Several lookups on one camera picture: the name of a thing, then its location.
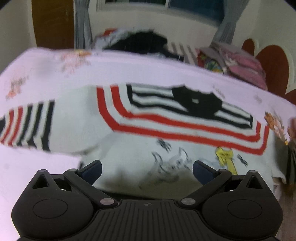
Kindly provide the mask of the white red black striped sweater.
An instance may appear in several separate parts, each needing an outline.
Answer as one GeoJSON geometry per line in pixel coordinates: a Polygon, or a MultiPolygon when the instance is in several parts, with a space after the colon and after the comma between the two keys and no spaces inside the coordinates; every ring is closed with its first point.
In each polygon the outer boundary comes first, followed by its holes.
{"type": "Polygon", "coordinates": [[[95,85],[23,104],[1,117],[1,144],[102,163],[98,189],[150,197],[194,190],[199,160],[234,175],[286,181],[287,146],[252,114],[185,86],[95,85]]]}

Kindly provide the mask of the pink floral bed sheet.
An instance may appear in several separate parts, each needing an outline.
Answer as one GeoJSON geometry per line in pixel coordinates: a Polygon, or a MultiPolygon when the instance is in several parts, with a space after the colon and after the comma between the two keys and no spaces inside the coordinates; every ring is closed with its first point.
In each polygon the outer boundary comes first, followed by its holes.
{"type": "MultiPolygon", "coordinates": [[[[119,84],[185,86],[214,93],[222,101],[252,114],[260,123],[266,123],[269,114],[271,130],[288,148],[286,181],[277,181],[273,186],[266,183],[283,211],[276,240],[295,240],[295,106],[267,91],[173,60],[114,51],[33,48],[1,73],[1,117],[16,106],[57,99],[80,87],[119,84]]],[[[81,160],[80,155],[1,144],[1,240],[20,240],[11,212],[33,176],[42,169],[50,174],[81,170],[85,167],[81,160]]],[[[109,192],[93,183],[118,205],[100,210],[76,240],[202,240],[194,229],[197,213],[178,205],[182,198],[202,187],[196,181],[194,190],[175,197],[109,192]]]]}

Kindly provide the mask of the colourful cartoon pillow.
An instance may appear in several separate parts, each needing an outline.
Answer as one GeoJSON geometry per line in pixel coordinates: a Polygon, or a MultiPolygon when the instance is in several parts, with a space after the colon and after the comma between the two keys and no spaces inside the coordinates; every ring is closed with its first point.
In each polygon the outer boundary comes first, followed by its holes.
{"type": "Polygon", "coordinates": [[[209,56],[205,55],[204,53],[200,52],[197,56],[198,66],[204,69],[207,69],[212,72],[221,73],[223,74],[223,69],[219,65],[219,63],[211,59],[209,56]]]}

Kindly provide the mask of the pink grey folded bedding stack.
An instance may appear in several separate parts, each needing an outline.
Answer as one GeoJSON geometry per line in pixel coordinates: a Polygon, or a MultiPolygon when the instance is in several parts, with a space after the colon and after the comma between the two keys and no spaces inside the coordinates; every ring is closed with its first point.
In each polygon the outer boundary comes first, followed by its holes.
{"type": "Polygon", "coordinates": [[[267,90],[266,74],[262,65],[254,56],[243,49],[213,41],[209,47],[202,47],[198,49],[198,52],[216,60],[223,69],[224,75],[267,90]]]}

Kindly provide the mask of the red white scalloped headboard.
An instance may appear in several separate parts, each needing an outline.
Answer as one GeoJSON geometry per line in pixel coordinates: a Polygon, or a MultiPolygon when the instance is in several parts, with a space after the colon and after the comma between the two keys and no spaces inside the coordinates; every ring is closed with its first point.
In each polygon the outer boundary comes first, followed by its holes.
{"type": "Polygon", "coordinates": [[[275,44],[259,50],[258,42],[253,39],[245,40],[242,49],[262,65],[268,91],[295,104],[295,60],[290,52],[275,44]]]}

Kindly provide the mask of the grey white striped mattress sheet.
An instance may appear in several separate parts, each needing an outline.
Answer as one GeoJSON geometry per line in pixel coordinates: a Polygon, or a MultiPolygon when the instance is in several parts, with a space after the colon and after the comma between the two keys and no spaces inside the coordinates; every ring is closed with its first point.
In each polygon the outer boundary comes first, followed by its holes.
{"type": "Polygon", "coordinates": [[[183,62],[189,65],[198,66],[198,48],[188,44],[169,42],[167,48],[170,52],[181,55],[183,62]]]}

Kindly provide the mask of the grey left curtain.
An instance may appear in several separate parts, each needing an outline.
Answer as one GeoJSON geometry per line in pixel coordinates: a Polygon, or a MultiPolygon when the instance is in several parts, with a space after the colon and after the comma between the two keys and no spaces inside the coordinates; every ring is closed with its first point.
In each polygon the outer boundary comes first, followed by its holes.
{"type": "Polygon", "coordinates": [[[93,40],[88,12],[90,0],[74,0],[74,4],[74,47],[90,49],[93,40]]]}

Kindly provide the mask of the grey curtain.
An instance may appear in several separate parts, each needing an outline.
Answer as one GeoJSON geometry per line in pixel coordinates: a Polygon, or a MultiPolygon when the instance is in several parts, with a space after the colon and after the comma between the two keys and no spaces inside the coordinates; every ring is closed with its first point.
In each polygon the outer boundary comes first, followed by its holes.
{"type": "Polygon", "coordinates": [[[248,1],[227,0],[224,1],[224,18],[218,27],[213,40],[231,44],[236,29],[236,23],[240,19],[248,1]]]}
{"type": "Polygon", "coordinates": [[[88,12],[90,0],[74,0],[74,4],[74,47],[90,49],[93,40],[88,12]]]}

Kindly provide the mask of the white grey patterned cloth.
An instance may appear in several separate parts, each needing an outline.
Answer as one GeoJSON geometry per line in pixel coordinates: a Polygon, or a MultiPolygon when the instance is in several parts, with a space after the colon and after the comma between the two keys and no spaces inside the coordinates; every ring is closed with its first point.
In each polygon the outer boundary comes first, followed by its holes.
{"type": "Polygon", "coordinates": [[[127,29],[107,29],[104,33],[95,36],[91,49],[102,50],[129,36],[127,29]]]}

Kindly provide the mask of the brown wooden door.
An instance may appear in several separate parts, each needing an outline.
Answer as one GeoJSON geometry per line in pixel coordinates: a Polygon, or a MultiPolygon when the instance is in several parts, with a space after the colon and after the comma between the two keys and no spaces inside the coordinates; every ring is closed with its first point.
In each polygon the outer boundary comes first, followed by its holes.
{"type": "Polygon", "coordinates": [[[73,0],[32,0],[32,18],[38,47],[74,48],[73,0]]]}

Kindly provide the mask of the black garment pile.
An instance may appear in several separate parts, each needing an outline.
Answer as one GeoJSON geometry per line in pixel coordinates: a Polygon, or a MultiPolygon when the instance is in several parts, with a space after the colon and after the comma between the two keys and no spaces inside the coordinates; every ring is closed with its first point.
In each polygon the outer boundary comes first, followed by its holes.
{"type": "Polygon", "coordinates": [[[170,52],[167,49],[167,43],[168,41],[165,37],[154,33],[154,31],[136,32],[103,49],[141,55],[154,55],[183,62],[184,56],[170,52]]]}

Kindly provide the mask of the white framed window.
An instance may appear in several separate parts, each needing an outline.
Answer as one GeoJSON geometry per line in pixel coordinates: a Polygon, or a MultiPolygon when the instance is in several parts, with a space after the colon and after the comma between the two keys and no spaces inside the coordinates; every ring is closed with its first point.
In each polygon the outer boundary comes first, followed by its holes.
{"type": "Polygon", "coordinates": [[[192,11],[173,8],[170,1],[155,3],[118,1],[91,1],[89,17],[91,28],[98,32],[106,28],[147,27],[153,29],[217,29],[219,20],[192,11]]]}

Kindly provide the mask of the grey right curtain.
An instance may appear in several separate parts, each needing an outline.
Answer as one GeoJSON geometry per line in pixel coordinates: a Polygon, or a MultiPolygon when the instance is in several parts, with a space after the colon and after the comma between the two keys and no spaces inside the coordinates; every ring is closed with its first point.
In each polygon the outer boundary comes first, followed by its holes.
{"type": "Polygon", "coordinates": [[[248,1],[227,0],[224,1],[224,18],[218,27],[213,40],[231,44],[236,29],[236,23],[240,19],[248,1]]]}

